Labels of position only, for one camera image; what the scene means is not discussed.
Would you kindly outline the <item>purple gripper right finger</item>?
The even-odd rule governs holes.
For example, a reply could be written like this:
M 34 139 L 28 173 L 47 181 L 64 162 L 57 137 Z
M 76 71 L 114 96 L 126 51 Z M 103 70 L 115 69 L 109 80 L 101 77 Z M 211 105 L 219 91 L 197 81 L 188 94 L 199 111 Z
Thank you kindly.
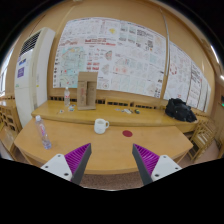
M 168 155 L 159 156 L 137 144 L 133 145 L 132 154 L 136 161 L 143 185 L 148 185 L 181 170 L 181 167 Z

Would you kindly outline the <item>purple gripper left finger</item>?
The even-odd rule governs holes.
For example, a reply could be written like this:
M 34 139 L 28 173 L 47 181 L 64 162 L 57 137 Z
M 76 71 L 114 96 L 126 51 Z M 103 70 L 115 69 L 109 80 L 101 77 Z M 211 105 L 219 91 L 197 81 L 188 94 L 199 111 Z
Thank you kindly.
M 56 154 L 42 169 L 79 185 L 91 153 L 91 144 L 88 143 L 66 155 Z

